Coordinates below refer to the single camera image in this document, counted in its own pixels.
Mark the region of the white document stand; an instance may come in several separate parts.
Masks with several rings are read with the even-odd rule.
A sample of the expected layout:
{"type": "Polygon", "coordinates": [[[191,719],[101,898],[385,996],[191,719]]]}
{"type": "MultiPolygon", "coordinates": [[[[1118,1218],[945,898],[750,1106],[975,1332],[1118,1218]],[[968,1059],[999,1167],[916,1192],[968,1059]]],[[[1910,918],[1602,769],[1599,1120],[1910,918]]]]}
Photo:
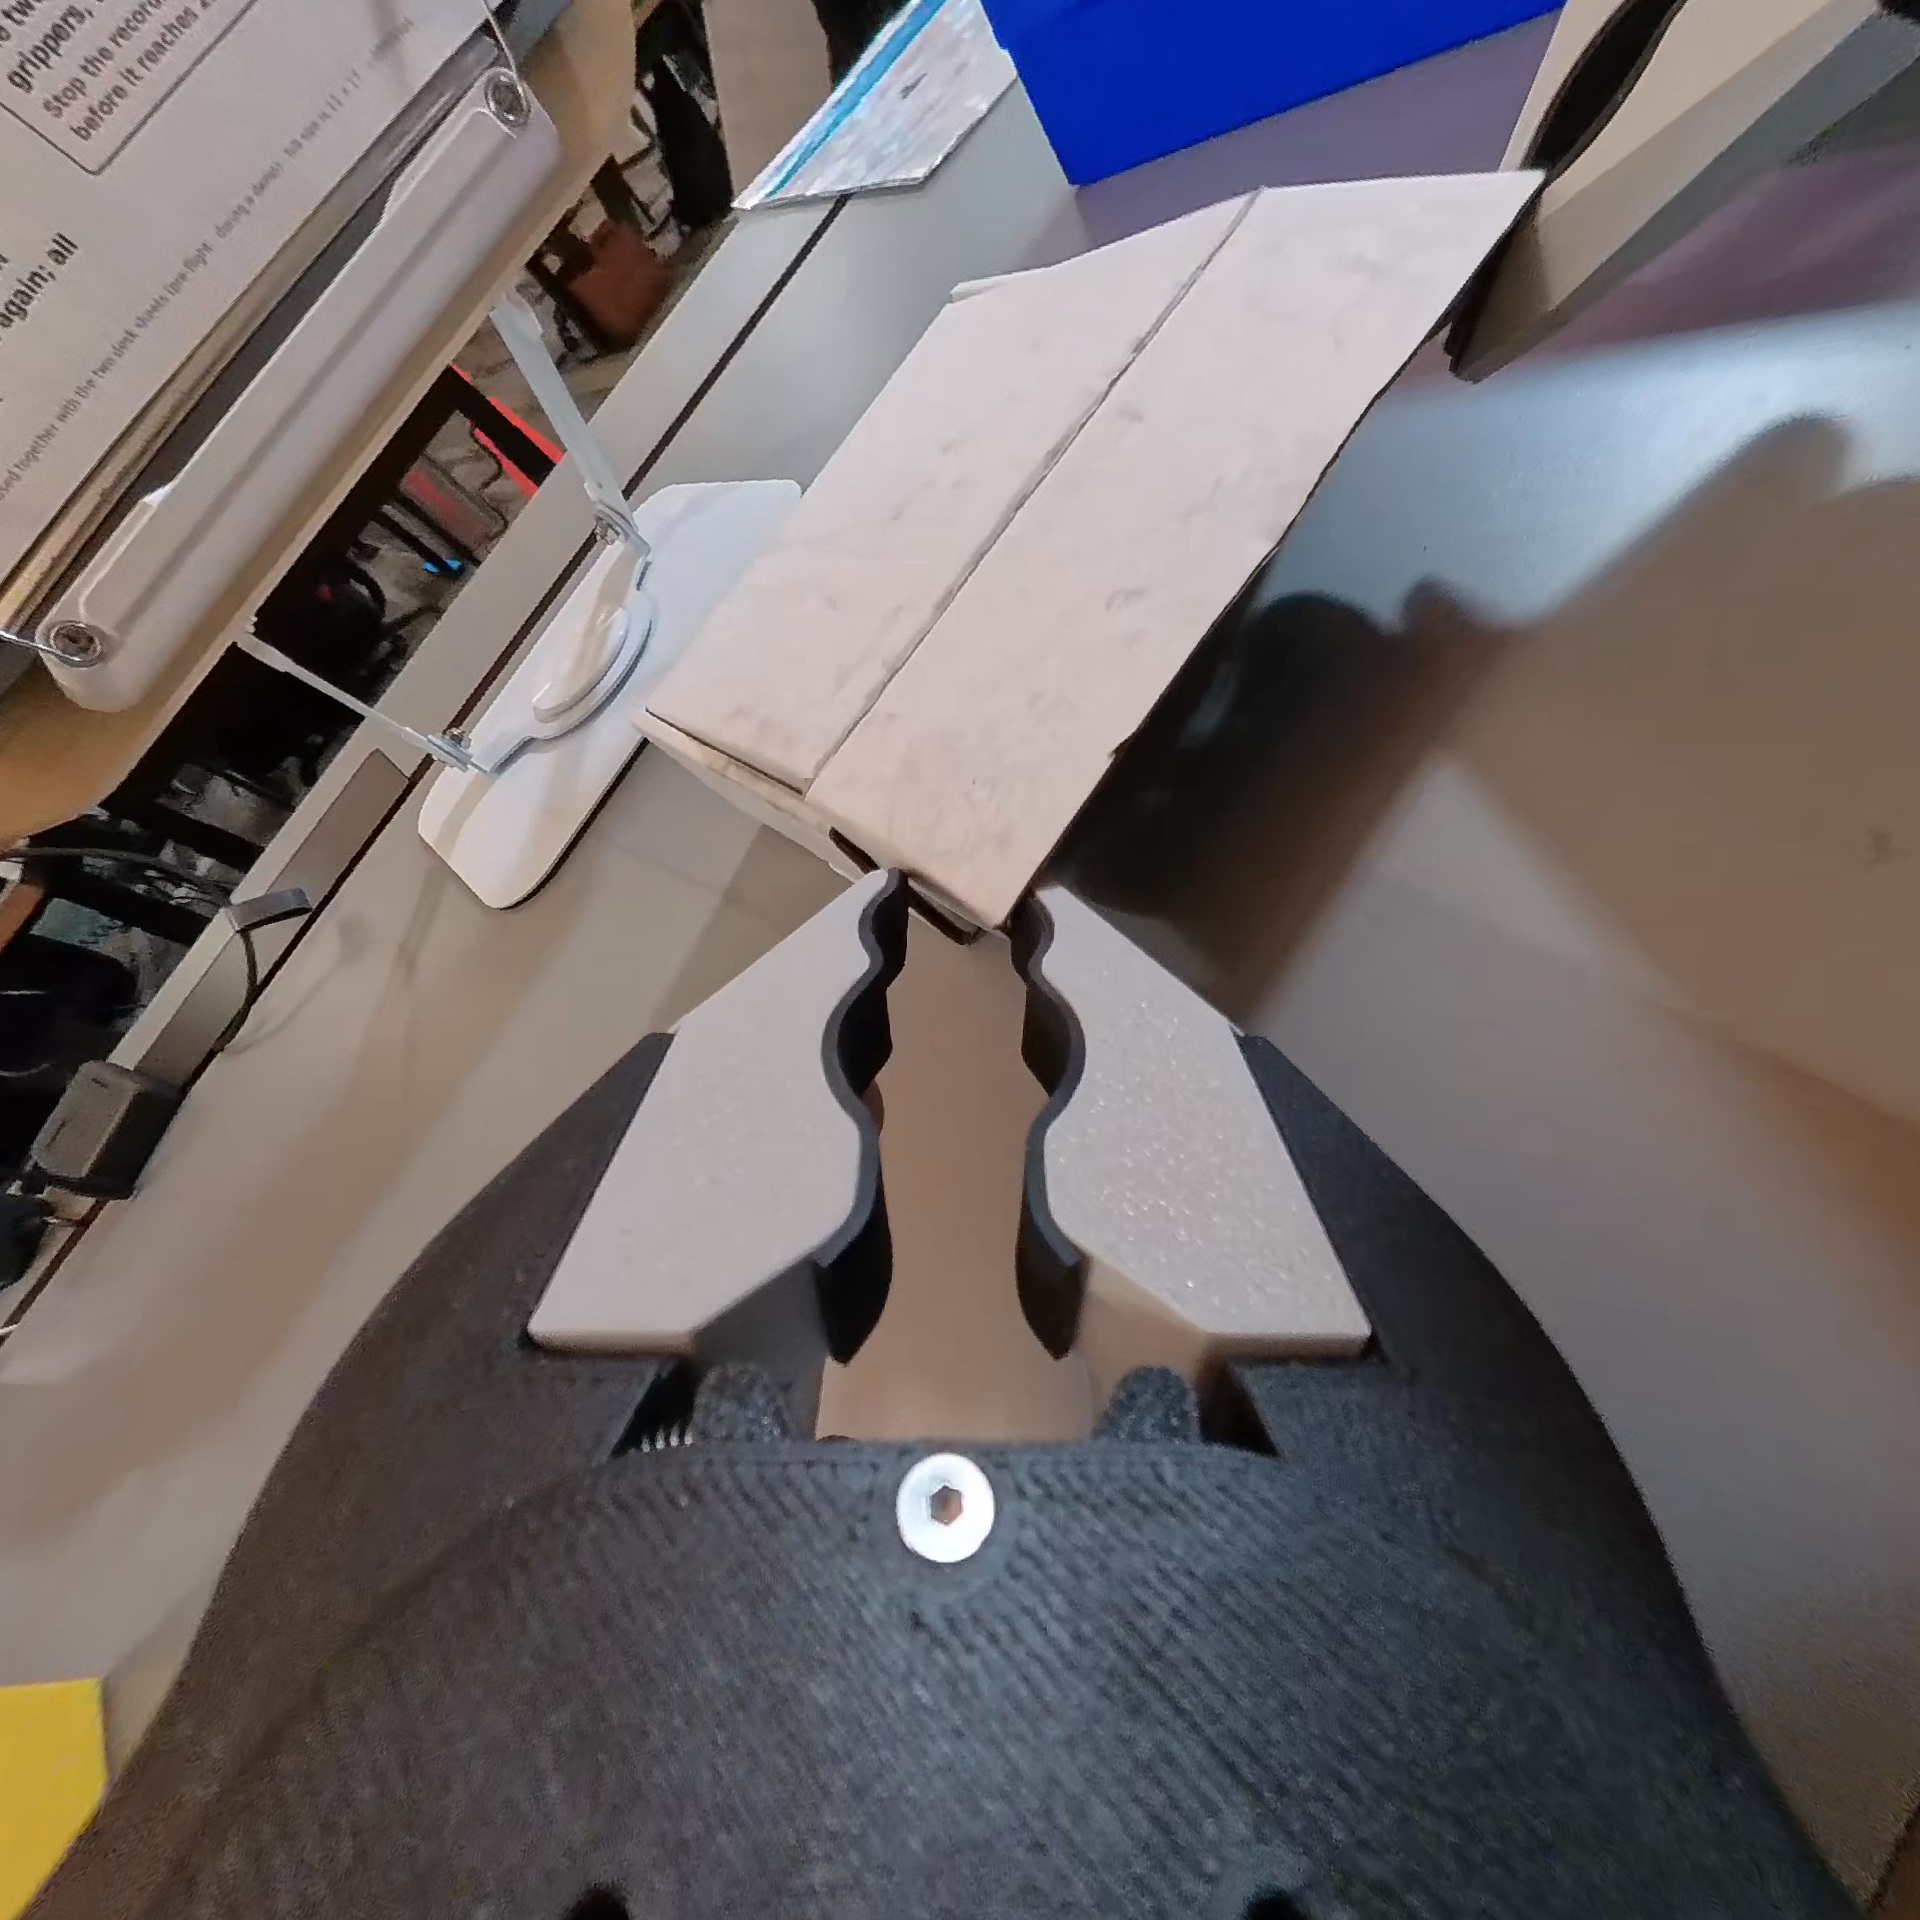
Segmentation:
{"type": "MultiPolygon", "coordinates": [[[[368,238],[202,443],[136,494],[105,543],[4,648],[39,659],[78,708],[130,713],[209,635],[209,615],[277,516],[296,505],[516,210],[560,159],[522,78],[489,60],[400,170],[368,238]]],[[[654,683],[799,500],[792,483],[668,488],[634,505],[544,352],[532,310],[493,310],[586,494],[593,561],[535,649],[464,735],[428,735],[327,683],[263,639],[253,662],[388,727],[438,763],[423,842],[481,906],[527,902],[638,754],[654,683]]]]}

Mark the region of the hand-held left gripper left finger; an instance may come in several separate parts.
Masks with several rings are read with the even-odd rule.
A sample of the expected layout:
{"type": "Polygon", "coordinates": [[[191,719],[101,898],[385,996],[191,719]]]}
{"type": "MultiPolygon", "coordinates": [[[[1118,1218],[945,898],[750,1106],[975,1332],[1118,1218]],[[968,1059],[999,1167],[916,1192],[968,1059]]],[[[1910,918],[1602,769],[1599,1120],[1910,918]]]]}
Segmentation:
{"type": "Polygon", "coordinates": [[[893,1243],[866,1096],[893,1038],[910,890],[850,884],[662,1035],[530,1339],[701,1364],[857,1356],[893,1243]]]}

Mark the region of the laminated instruction sheet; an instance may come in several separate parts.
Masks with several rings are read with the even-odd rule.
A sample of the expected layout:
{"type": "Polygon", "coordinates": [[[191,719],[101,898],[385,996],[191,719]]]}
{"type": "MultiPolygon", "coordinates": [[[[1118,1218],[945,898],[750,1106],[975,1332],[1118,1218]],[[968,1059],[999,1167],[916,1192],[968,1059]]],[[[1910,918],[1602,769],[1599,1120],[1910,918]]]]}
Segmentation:
{"type": "Polygon", "coordinates": [[[968,140],[1016,70],[977,2],[913,2],[878,33],[734,212],[919,187],[968,140]]]}

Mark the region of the wooden stand board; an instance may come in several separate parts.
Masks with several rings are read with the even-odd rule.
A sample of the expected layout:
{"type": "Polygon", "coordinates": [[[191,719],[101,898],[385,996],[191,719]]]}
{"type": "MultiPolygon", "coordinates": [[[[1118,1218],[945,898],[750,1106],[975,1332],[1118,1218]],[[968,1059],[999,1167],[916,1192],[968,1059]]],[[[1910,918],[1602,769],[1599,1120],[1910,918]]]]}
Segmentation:
{"type": "Polygon", "coordinates": [[[101,622],[48,614],[52,580],[18,566],[4,577],[4,632],[52,654],[4,642],[2,844],[62,825],[117,788],[152,745],[200,672],[217,625],[209,614],[156,649],[101,622]]]}

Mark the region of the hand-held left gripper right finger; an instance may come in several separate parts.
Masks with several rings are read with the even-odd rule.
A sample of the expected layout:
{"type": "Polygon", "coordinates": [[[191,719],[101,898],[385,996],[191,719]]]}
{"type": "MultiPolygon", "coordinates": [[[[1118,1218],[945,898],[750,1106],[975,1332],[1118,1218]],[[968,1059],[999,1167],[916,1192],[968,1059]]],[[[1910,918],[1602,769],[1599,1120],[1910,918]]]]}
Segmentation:
{"type": "Polygon", "coordinates": [[[1018,907],[1016,1298],[1092,1377],[1348,1361],[1372,1323],[1234,1022],[1063,888],[1018,907]]]}

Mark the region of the instruction sheet on stand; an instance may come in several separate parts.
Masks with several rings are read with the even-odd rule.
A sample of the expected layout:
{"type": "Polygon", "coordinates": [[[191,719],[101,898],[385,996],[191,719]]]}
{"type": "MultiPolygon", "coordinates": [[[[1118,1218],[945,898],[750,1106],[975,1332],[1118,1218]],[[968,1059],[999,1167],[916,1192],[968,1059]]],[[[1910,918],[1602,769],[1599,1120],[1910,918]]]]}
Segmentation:
{"type": "Polygon", "coordinates": [[[2,6],[2,571],[486,25],[474,2],[2,6]]]}

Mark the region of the yellow storage bin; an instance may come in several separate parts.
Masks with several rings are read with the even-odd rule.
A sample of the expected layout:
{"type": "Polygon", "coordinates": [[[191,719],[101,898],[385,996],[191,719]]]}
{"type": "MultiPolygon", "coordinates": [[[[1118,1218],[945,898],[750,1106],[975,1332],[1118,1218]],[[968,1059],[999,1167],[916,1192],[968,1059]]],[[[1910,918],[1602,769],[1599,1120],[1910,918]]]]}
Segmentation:
{"type": "Polygon", "coordinates": [[[2,1916],[28,1912],[108,1790],[105,1687],[2,1687],[2,1916]]]}

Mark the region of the blue storage bin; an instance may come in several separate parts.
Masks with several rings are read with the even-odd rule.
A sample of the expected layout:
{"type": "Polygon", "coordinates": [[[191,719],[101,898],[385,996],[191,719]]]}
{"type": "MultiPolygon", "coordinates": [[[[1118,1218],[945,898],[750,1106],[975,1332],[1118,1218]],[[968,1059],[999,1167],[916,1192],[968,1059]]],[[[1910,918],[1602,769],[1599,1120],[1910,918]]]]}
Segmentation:
{"type": "Polygon", "coordinates": [[[1094,186],[1554,2],[988,2],[1065,178],[1094,186]]]}

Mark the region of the white cardboard box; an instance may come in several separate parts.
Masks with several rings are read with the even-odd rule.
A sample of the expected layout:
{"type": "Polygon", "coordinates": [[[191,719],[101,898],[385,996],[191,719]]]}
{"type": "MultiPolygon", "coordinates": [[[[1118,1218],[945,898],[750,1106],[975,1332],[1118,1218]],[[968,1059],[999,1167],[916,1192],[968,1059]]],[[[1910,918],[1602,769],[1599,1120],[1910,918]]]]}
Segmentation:
{"type": "Polygon", "coordinates": [[[1006,923],[1541,187],[1260,187],[957,286],[642,736],[1006,923]]]}

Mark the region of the red floor object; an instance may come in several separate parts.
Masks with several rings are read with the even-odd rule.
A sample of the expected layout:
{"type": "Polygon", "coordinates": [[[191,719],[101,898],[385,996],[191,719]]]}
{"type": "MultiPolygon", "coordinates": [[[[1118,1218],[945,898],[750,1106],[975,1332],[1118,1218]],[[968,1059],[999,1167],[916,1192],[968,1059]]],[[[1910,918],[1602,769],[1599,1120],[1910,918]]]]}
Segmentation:
{"type": "Polygon", "coordinates": [[[485,454],[520,497],[535,497],[560,462],[546,439],[456,363],[444,366],[423,390],[396,427],[396,441],[421,457],[445,433],[485,454]]]}

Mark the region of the grey desk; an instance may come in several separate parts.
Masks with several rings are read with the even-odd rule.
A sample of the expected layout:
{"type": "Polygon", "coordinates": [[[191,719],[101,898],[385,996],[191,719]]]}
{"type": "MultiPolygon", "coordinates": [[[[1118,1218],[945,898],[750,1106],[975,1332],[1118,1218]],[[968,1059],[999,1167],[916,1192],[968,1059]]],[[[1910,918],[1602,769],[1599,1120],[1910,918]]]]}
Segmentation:
{"type": "MultiPolygon", "coordinates": [[[[1914,1916],[1914,84],[1480,385],[1373,412],[1225,639],[1137,913],[1450,1215],[1639,1480],[1756,1747],[1914,1916]]],[[[136,1760],[277,1455],[421,1250],[828,871],[647,752],[532,903],[330,778],[320,913],[4,1345],[4,1686],[136,1760]]]]}

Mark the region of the black desk mat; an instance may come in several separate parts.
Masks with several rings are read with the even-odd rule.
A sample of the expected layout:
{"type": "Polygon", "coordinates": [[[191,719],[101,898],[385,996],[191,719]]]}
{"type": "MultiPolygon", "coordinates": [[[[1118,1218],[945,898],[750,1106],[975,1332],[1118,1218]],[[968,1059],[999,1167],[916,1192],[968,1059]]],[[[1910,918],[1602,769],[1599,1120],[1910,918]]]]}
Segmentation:
{"type": "MultiPolygon", "coordinates": [[[[249,936],[256,986],[264,986],[296,938],[316,929],[325,902],[406,798],[418,767],[421,760],[409,751],[377,748],[354,736],[242,876],[234,890],[242,906],[298,891],[308,907],[301,918],[249,936]]],[[[242,936],[218,913],[112,1047],[109,1060],[175,1089],[190,1087],[249,1002],[247,986],[242,936]]]]}

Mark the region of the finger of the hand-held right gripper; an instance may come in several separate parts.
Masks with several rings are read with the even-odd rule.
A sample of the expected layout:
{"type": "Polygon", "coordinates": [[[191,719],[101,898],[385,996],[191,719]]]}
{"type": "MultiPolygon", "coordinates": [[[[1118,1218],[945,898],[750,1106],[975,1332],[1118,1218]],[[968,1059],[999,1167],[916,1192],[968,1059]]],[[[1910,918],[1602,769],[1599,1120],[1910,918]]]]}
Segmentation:
{"type": "Polygon", "coordinates": [[[1501,167],[1568,170],[1617,114],[1679,10],[1679,2],[1562,6],[1501,167]]]}
{"type": "Polygon", "coordinates": [[[1533,198],[1456,305],[1446,359],[1488,378],[1542,345],[1752,178],[1881,94],[1877,2],[1679,2],[1646,74],[1533,198]]]}

